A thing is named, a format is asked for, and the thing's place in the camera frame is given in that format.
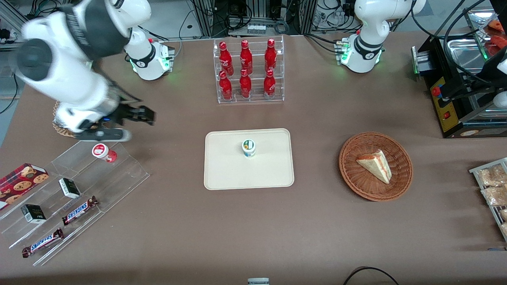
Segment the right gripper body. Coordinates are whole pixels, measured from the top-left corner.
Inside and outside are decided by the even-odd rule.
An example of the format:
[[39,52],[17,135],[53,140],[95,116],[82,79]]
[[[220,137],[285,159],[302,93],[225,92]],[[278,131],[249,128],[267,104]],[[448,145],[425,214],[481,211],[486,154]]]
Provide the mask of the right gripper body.
[[106,128],[100,126],[103,117],[110,115],[119,106],[118,100],[103,100],[94,106],[74,105],[59,102],[55,119],[62,126],[73,133],[128,133],[121,128]]

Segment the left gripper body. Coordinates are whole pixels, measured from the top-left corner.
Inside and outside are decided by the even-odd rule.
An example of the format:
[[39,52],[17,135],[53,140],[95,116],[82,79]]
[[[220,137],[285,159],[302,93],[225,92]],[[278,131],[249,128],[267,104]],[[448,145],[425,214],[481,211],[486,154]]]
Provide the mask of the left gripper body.
[[485,81],[489,80],[489,84],[474,80],[471,76],[465,75],[464,73],[459,73],[457,78],[461,83],[458,94],[455,97],[457,101],[478,94],[496,95],[506,90],[507,75],[505,73],[479,76],[480,79],[484,79]]

